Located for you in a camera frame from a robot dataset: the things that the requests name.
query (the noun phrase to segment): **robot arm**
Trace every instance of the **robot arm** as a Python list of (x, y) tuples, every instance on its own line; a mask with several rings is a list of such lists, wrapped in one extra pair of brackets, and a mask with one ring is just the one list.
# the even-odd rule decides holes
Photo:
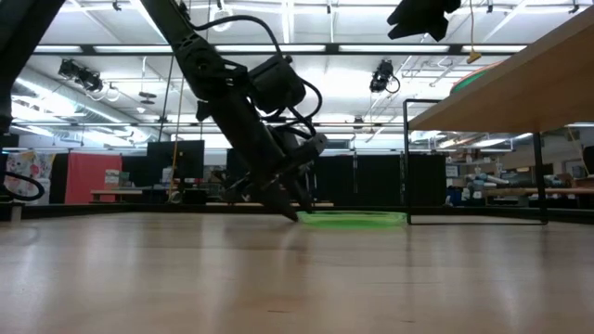
[[(291, 198), (281, 191), (283, 185), (303, 209), (311, 211), (309, 195), (297, 183), (296, 176), (326, 146), (326, 137), (317, 134), (310, 123), (321, 107), (321, 95), (291, 68), (291, 58), (282, 56), (268, 26), (254, 17), (235, 16), (197, 27), (187, 21), (174, 0), (141, 1), (171, 45), (188, 85), (201, 101), (197, 118), (203, 121), (212, 117), (248, 166), (249, 174), (235, 188), (246, 189), (253, 199), (296, 221)], [(232, 20), (250, 20), (262, 25), (277, 54), (248, 71), (221, 58), (212, 45), (195, 33)], [(294, 107), (303, 101), (306, 85), (318, 95), (319, 105), (314, 113), (303, 117)], [(256, 108), (273, 114), (272, 117), (289, 109), (297, 120), (277, 128), (266, 126)], [(303, 122), (311, 135), (291, 128), (298, 122)], [(297, 145), (294, 134), (304, 136), (305, 143)]]
[[(253, 199), (295, 221), (297, 215), (290, 197), (310, 211), (309, 196), (295, 177), (326, 146), (326, 137), (317, 134), (310, 122), (320, 110), (322, 99), (313, 85), (293, 71), (291, 58), (283, 57), (270, 28), (260, 19), (249, 16), (228, 17), (196, 27), (190, 24), (189, 16), (184, 15), (175, 0), (141, 1), (171, 45), (188, 85), (200, 100), (197, 118), (203, 121), (212, 117), (249, 167), (249, 174), (237, 184), (239, 190), (249, 191)], [(64, 0), (0, 2), (0, 24), (4, 28), (0, 36), (0, 62), (3, 64), (0, 67), (3, 74), (0, 80), (0, 134), (8, 132), (12, 121), (11, 86), (63, 3)], [(248, 71), (244, 66), (222, 59), (212, 45), (195, 33), (233, 20), (251, 20), (262, 25), (277, 54)], [(305, 97), (305, 85), (314, 90), (319, 103), (316, 111), (303, 117), (294, 107)], [(277, 119), (285, 109), (289, 109), (296, 119), (276, 128), (262, 122), (262, 119)], [(269, 116), (261, 117), (258, 110)], [(307, 126), (310, 135), (291, 128), (299, 122)], [(304, 137), (305, 143), (299, 146), (294, 135)], [(24, 176), (19, 175), (19, 178), (32, 182)], [(290, 196), (281, 191), (281, 185)]]

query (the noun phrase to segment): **black cable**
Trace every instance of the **black cable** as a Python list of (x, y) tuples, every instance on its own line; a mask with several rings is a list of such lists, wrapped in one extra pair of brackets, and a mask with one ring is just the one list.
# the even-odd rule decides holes
[(396, 94), (400, 91), (400, 80), (398, 80), (398, 78), (396, 78), (395, 76), (392, 76), (396, 82), (398, 83), (398, 88), (395, 91), (391, 91), (388, 89), (388, 87), (386, 87), (386, 92), (390, 93), (390, 94)]
[[(234, 16), (230, 16), (227, 18), (216, 19), (214, 21), (208, 22), (201, 26), (196, 26), (196, 25), (192, 24), (191, 22), (188, 22), (188, 24), (190, 25), (190, 27), (192, 27), (192, 29), (194, 29), (196, 31), (204, 31), (204, 30), (210, 29), (210, 28), (212, 28), (216, 25), (219, 25), (219, 24), (224, 24), (224, 23), (239, 21), (239, 20), (248, 20), (248, 21), (255, 22), (255, 23), (261, 25), (266, 30), (266, 33), (268, 34), (268, 37), (272, 41), (272, 44), (275, 46), (278, 56), (282, 58), (282, 51), (280, 50), (280, 46), (278, 44), (277, 37), (275, 37), (275, 35), (272, 33), (272, 30), (266, 24), (266, 22), (264, 22), (263, 20), (258, 19), (256, 17), (249, 16), (249, 15), (234, 15)], [(305, 117), (301, 113), (299, 113), (297, 110), (295, 110), (293, 107), (290, 107), (291, 112), (293, 113), (293, 115), (295, 115), (297, 120), (288, 122), (287, 124), (283, 124), (279, 128), (289, 128), (295, 124), (299, 124), (302, 122), (312, 132), (312, 135), (315, 135), (316, 128), (310, 121), (314, 118), (314, 116), (316, 116), (319, 113), (319, 111), (322, 108), (322, 104), (323, 104), (322, 94), (317, 89), (317, 87), (315, 87), (311, 83), (307, 82), (305, 79), (301, 78), (301, 80), (304, 85), (308, 86), (309, 88), (311, 88), (314, 91), (314, 93), (316, 93), (317, 107), (311, 114), (309, 114)], [(279, 110), (275, 111), (275, 113), (272, 116), (279, 116), (283, 111), (284, 111), (284, 109), (279, 109)]]
[(305, 133), (305, 132), (303, 132), (303, 131), (301, 131), (299, 129), (295, 129), (295, 128), (291, 128), (291, 127), (283, 128), (283, 129), (278, 129), (278, 130), (279, 131), (285, 131), (285, 132), (288, 132), (290, 134), (298, 135), (299, 137), (301, 137), (301, 138), (303, 138), (305, 140), (311, 139), (311, 137), (312, 137), (310, 134), (307, 134), (307, 133)]
[(311, 122), (309, 122), (301, 113), (299, 113), (299, 111), (295, 110), (294, 107), (289, 107), (289, 110), (293, 115), (295, 115), (295, 118), (297, 119), (297, 121), (294, 122), (302, 122), (307, 127), (310, 134), (316, 135), (316, 128)]
[(239, 21), (239, 20), (248, 20), (248, 21), (252, 21), (252, 22), (260, 24), (266, 30), (266, 33), (268, 33), (268, 37), (270, 37), (272, 44), (275, 45), (275, 49), (277, 50), (278, 55), (282, 57), (282, 51), (280, 51), (280, 46), (278, 45), (277, 37), (275, 37), (275, 35), (272, 33), (272, 30), (270, 30), (270, 27), (268, 27), (266, 22), (264, 22), (261, 19), (258, 19), (256, 17), (250, 16), (250, 15), (234, 15), (234, 16), (230, 16), (230, 17), (226, 17), (226, 18), (222, 18), (222, 19), (216, 19), (214, 21), (210, 21), (210, 22), (203, 24), (201, 26), (196, 26), (196, 25), (192, 24), (191, 22), (188, 22), (188, 24), (190, 27), (192, 27), (192, 29), (200, 32), (203, 30), (210, 29), (210, 28), (217, 26), (219, 24), (234, 22), (234, 21)]
[(302, 118), (305, 120), (305, 122), (304, 122), (304, 121), (301, 121), (301, 120), (299, 120), (299, 117), (297, 117), (297, 115), (295, 115), (295, 117), (297, 117), (297, 120), (296, 120), (296, 121), (292, 121), (292, 122), (288, 122), (288, 123), (286, 123), (286, 124), (282, 124), (282, 125), (280, 125), (278, 128), (287, 128), (287, 127), (293, 126), (293, 125), (295, 125), (295, 124), (299, 124), (300, 122), (303, 122), (303, 123), (305, 124), (305, 126), (307, 126), (308, 128), (309, 128), (310, 126), (311, 126), (311, 127), (314, 127), (314, 125), (311, 123), (311, 120), (312, 120), (312, 119), (314, 118), (314, 116), (316, 116), (316, 115), (319, 113), (319, 111), (322, 109), (322, 104), (323, 104), (323, 102), (324, 102), (324, 99), (323, 99), (323, 97), (322, 97), (322, 93), (320, 93), (320, 91), (319, 91), (319, 89), (317, 89), (317, 87), (315, 87), (315, 86), (314, 86), (314, 85), (312, 85), (311, 83), (307, 82), (305, 79), (302, 79), (302, 81), (303, 81), (303, 84), (305, 84), (306, 86), (308, 86), (309, 88), (311, 88), (311, 90), (313, 90), (313, 91), (314, 91), (314, 93), (316, 93), (316, 96), (317, 96), (317, 106), (316, 106), (316, 109), (315, 109), (315, 110), (314, 110), (312, 113), (310, 113), (309, 115), (307, 115), (307, 116), (305, 116), (305, 117), (302, 117)]
[(44, 186), (42, 186), (42, 184), (40, 184), (38, 181), (24, 176), (24, 175), (20, 175), (17, 173), (12, 173), (12, 172), (3, 172), (4, 176), (10, 176), (10, 177), (14, 177), (14, 178), (18, 178), (19, 180), (23, 180), (25, 182), (29, 182), (30, 184), (33, 184), (36, 188), (37, 188), (37, 195), (33, 195), (33, 196), (22, 196), (16, 193), (13, 193), (12, 191), (8, 190), (8, 188), (4, 185), (2, 185), (2, 188), (4, 189), (4, 191), (12, 198), (12, 199), (18, 199), (18, 200), (23, 200), (23, 201), (32, 201), (32, 200), (36, 200), (36, 199), (40, 199), (44, 194), (45, 194), (45, 189)]
[(264, 121), (270, 122), (273, 121), (275, 118), (279, 117), (280, 115), (282, 115), (283, 112), (285, 112), (286, 108), (279, 108), (277, 109), (277, 111), (275, 111), (275, 113), (273, 113), (272, 115), (268, 115), (268, 116), (264, 116), (261, 117)]

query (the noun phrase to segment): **box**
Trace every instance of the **box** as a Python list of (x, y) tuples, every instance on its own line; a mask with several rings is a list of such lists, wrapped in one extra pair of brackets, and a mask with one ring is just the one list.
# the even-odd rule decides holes
[(120, 186), (120, 171), (105, 170), (105, 189), (113, 189)]

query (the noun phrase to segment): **ceiling light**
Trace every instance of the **ceiling light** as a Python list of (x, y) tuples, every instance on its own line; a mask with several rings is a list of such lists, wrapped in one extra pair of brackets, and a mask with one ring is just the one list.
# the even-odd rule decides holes
[(99, 45), (93, 46), (98, 53), (171, 53), (169, 45)]
[(20, 127), (20, 126), (16, 126), (16, 125), (10, 125), (10, 127), (13, 129), (25, 131), (25, 132), (36, 134), (36, 135), (54, 136), (54, 134), (47, 131), (46, 129), (42, 129), (37, 126), (29, 126), (29, 127), (24, 128), (24, 127)]
[[(475, 45), (474, 51), (475, 52), (482, 52), (482, 53), (516, 53), (524, 50), (527, 45)], [(472, 51), (472, 47), (470, 45), (464, 45), (462, 47), (462, 52), (470, 53)]]
[(340, 45), (339, 52), (443, 53), (449, 45)]
[(107, 135), (107, 134), (103, 134), (103, 133), (96, 132), (96, 131), (84, 133), (83, 136), (85, 138), (91, 139), (95, 142), (113, 146), (113, 147), (114, 146), (115, 147), (130, 147), (130, 146), (132, 146), (132, 144), (130, 144), (127, 140), (118, 138), (117, 136), (114, 136), (114, 135)]
[(159, 27), (157, 27), (157, 24), (155, 24), (155, 21), (152, 19), (150, 14), (147, 12), (147, 9), (142, 4), (142, 2), (140, 0), (130, 0), (130, 4), (134, 8), (136, 8), (136, 10), (138, 10), (138, 13), (140, 14), (140, 16), (142, 16), (147, 21), (148, 25), (152, 28), (152, 30), (154, 32), (156, 32), (161, 37), (161, 39), (163, 41), (166, 41), (165, 37), (163, 37), (163, 34), (161, 33), (161, 30), (159, 29)]
[(517, 137), (514, 137), (513, 139), (515, 139), (515, 140), (524, 139), (524, 138), (527, 138), (527, 137), (529, 137), (531, 135), (532, 135), (531, 133), (526, 133), (526, 134), (523, 134), (523, 135), (518, 135)]
[(486, 139), (486, 140), (480, 141), (478, 143), (474, 143), (472, 146), (474, 148), (487, 148), (490, 146), (501, 144), (504, 141), (505, 141), (505, 139)]
[[(220, 0), (219, 4), (221, 5), (221, 7), (217, 8), (216, 10), (211, 10), (209, 8), (209, 12), (211, 13), (210, 21), (214, 21), (216, 19), (224, 19), (224, 18), (233, 16), (233, 11), (231, 10), (231, 8), (225, 6), (225, 1)], [(213, 26), (213, 30), (216, 32), (224, 32), (224, 31), (228, 30), (229, 28), (231, 28), (231, 24), (233, 24), (233, 22), (217, 24), (217, 25)]]
[(83, 53), (78, 45), (38, 45), (33, 53)]
[(578, 123), (567, 124), (567, 125), (565, 125), (565, 127), (594, 127), (594, 123), (578, 122)]
[[(274, 45), (217, 45), (219, 52), (276, 52)], [(282, 52), (324, 52), (325, 45), (280, 45)]]

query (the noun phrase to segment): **green tray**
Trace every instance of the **green tray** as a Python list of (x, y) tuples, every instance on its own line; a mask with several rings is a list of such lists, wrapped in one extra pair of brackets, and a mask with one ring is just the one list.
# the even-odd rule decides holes
[(407, 215), (402, 212), (297, 212), (299, 219), (306, 225), (320, 228), (370, 229), (402, 226)]

